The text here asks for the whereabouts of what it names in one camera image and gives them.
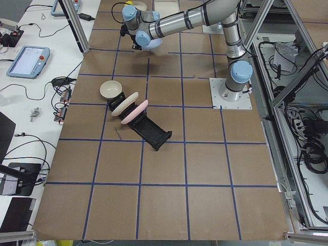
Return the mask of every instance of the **white cable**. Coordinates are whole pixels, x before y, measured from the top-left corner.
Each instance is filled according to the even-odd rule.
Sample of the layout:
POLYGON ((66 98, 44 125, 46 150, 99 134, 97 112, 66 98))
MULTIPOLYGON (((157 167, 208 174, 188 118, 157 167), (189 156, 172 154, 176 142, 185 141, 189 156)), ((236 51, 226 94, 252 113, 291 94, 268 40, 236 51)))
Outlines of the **white cable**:
POLYGON ((94 243, 98 243, 98 244, 107 244, 107 243, 113 242, 114 240, 111 240, 111 241, 108 241, 108 242, 96 242, 96 241, 93 241, 93 240, 90 240, 90 241, 94 242, 94 243))

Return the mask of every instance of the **metal mounting plate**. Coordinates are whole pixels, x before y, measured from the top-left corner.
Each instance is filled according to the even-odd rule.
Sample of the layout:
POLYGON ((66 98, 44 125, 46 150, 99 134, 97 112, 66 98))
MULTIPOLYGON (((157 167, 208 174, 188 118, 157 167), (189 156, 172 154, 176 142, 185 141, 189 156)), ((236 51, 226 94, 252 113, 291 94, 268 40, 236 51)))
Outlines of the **metal mounting plate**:
POLYGON ((226 78, 210 78, 213 109, 251 110, 252 104, 248 93, 242 94, 241 98, 233 103, 221 98, 219 88, 225 82, 226 78))

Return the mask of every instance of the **brown cardboard surface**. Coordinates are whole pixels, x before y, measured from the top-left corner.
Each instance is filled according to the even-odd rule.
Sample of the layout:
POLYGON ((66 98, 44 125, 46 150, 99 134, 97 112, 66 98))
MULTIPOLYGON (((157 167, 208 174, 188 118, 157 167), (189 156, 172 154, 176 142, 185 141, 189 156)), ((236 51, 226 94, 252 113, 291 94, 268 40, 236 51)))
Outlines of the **brown cardboard surface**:
POLYGON ((291 0, 302 22, 328 23, 328 2, 323 0, 291 0))
POLYGON ((218 110, 185 109, 184 114, 187 141, 223 142, 221 116, 218 110))
POLYGON ((37 239, 81 239, 90 190, 90 185, 47 184, 33 224, 37 239))
MULTIPOLYGON (((113 3, 102 0, 99 10, 113 3)), ((212 109, 208 78, 228 72, 222 36, 198 27, 136 51, 119 29, 110 12, 98 12, 34 224, 38 239, 282 239, 284 211, 253 98, 251 111, 212 109), (99 87, 112 79, 126 96, 139 93, 136 104, 148 99, 147 116, 172 130, 158 152, 111 116, 99 87)))
POLYGON ((139 239, 188 238, 184 187, 142 187, 141 200, 139 239))
POLYGON ((213 57, 204 54, 183 54, 182 71, 184 77, 213 78, 213 57))
POLYGON ((224 128, 228 142, 265 142, 257 111, 223 111, 224 128))
POLYGON ((134 239, 138 187, 96 186, 86 239, 134 239))
POLYGON ((142 183, 185 183, 182 143, 167 143, 160 151, 146 145, 143 155, 142 183))
POLYGON ((100 139, 106 106, 70 105, 61 138, 100 139))
POLYGON ((188 196, 192 240, 239 239, 231 188, 191 187, 188 196))
POLYGON ((229 171, 224 145, 187 144, 188 183, 229 185, 229 171))
POLYGON ((328 42, 328 23, 303 23, 317 49, 322 48, 323 42, 328 42))
POLYGON ((210 81, 208 79, 183 79, 184 105, 212 106, 210 81))
POLYGON ((140 142, 103 142, 96 182, 138 183, 141 160, 140 142))
POLYGON ((170 138, 171 141, 183 141, 181 108, 148 107, 147 115, 152 121, 157 122, 157 124, 165 131, 172 131, 172 137, 170 138))
POLYGON ((266 145, 229 145, 228 152, 234 184, 276 185, 266 145))
POLYGON ((47 181, 92 182, 99 141, 59 141, 47 181))
POLYGON ((212 45, 209 34, 182 33, 183 53, 207 53, 212 54, 212 45))
POLYGON ((180 78, 153 78, 148 83, 149 105, 182 106, 180 78))
POLYGON ((80 73, 112 75, 115 57, 116 51, 91 50, 84 55, 80 73))
POLYGON ((74 86, 73 103, 106 104, 107 100, 99 93, 101 85, 111 80, 111 76, 83 76, 79 75, 74 86))
POLYGON ((180 55, 165 54, 162 56, 150 57, 149 75, 150 76, 169 76, 180 77, 181 65, 180 55))
POLYGON ((288 227, 276 188, 235 188, 235 195, 244 240, 284 240, 288 227))
POLYGON ((93 30, 89 39, 91 49, 116 50, 119 34, 115 30, 93 30))

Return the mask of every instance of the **cable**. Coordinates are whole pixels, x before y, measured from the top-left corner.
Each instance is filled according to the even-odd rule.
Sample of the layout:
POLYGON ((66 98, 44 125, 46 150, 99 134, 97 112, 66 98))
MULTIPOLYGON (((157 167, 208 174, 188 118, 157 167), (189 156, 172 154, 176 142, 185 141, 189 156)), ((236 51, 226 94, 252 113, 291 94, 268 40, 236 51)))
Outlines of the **cable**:
MULTIPOLYGON (((10 154, 11 152, 13 152, 14 150, 16 150, 16 149, 18 149, 18 148, 20 148, 20 147, 22 147, 22 146, 24 146, 24 145, 30 144, 30 143, 32 143, 32 142, 39 142, 39 141, 40 141, 40 140, 33 140, 33 141, 25 142, 25 143, 23 143, 23 144, 21 144, 21 145, 15 147, 15 148, 11 149, 10 151, 8 151, 8 152, 6 153, 6 156, 9 155, 9 154, 10 154)), ((50 142, 48 142, 48 141, 44 141, 44 140, 41 140, 41 141, 44 142, 44 143, 46 143, 46 144, 49 144, 49 145, 52 146, 54 149, 56 149, 55 145, 53 145, 52 143, 50 143, 50 142)))
POLYGON ((15 134, 15 137, 25 137, 25 136, 30 136, 30 137, 35 137, 36 139, 38 139, 41 144, 43 145, 44 149, 45 149, 45 157, 43 159, 43 164, 42 164, 42 167, 43 165, 46 163, 48 165, 48 170, 50 170, 50 165, 49 163, 47 163, 46 159, 47 159, 47 147, 46 145, 43 143, 43 141, 38 137, 38 136, 35 136, 35 135, 31 135, 31 134, 25 134, 24 132, 22 132, 21 134, 15 134))
POLYGON ((46 36, 41 36, 41 31, 42 31, 42 29, 41 29, 41 27, 40 27, 37 23, 29 23, 29 24, 21 25, 21 26, 19 26, 18 29, 20 29, 20 28, 23 27, 23 26, 32 26, 32 25, 36 25, 36 26, 40 29, 40 30, 39 30, 39 37, 51 37, 51 36, 55 35, 57 32, 59 32, 59 31, 61 31, 61 30, 63 30, 64 28, 66 28, 66 27, 69 26, 69 25, 67 24, 67 25, 64 26, 63 28, 60 28, 59 30, 55 31, 53 34, 46 35, 46 36))
POLYGON ((93 241, 93 240, 90 240, 91 242, 94 242, 94 243, 97 243, 97 244, 108 244, 108 243, 111 243, 113 242, 114 240, 110 240, 108 242, 97 242, 97 241, 93 241))
POLYGON ((44 94, 43 94, 43 96, 42 96, 41 98, 30 98, 30 97, 27 95, 27 88, 26 88, 25 86, 23 86, 23 85, 19 85, 19 84, 10 84, 10 85, 8 85, 8 86, 3 87, 2 89, 0 89, 0 91, 3 91, 4 89, 6 89, 6 88, 8 88, 8 87, 10 87, 10 86, 20 86, 20 87, 23 87, 23 88, 25 89, 25 95, 26 95, 26 98, 27 98, 27 99, 29 99, 29 100, 34 100, 34 101, 40 101, 40 100, 43 100, 43 99, 45 98, 45 96, 46 96, 46 86, 47 86, 49 83, 51 83, 51 82, 48 82, 48 83, 45 84, 45 86, 44 86, 44 94))
POLYGON ((28 8, 31 8, 31 7, 34 7, 34 6, 42 6, 42 7, 50 7, 50 8, 52 8, 51 5, 33 4, 33 5, 28 6, 28 7, 25 9, 24 12, 26 12, 26 10, 27 10, 28 8))
POLYGON ((114 17, 114 13, 113 13, 113 9, 116 5, 118 4, 127 4, 127 5, 132 5, 132 4, 128 4, 128 3, 124 3, 124 2, 117 2, 117 3, 114 3, 114 5, 112 6, 112 9, 111 9, 111 13, 112 13, 112 17, 114 19, 114 21, 116 21, 117 23, 120 23, 120 24, 124 24, 125 22, 119 22, 115 17, 114 17))

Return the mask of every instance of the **plug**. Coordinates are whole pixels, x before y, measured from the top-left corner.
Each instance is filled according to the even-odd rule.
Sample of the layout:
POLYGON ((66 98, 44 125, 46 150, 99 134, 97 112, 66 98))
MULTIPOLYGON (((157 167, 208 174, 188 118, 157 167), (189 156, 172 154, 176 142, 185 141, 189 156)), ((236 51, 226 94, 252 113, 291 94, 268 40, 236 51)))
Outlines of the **plug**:
POLYGON ((91 21, 91 20, 93 21, 95 19, 92 16, 84 13, 78 14, 78 16, 80 17, 80 19, 84 19, 86 21, 91 21))

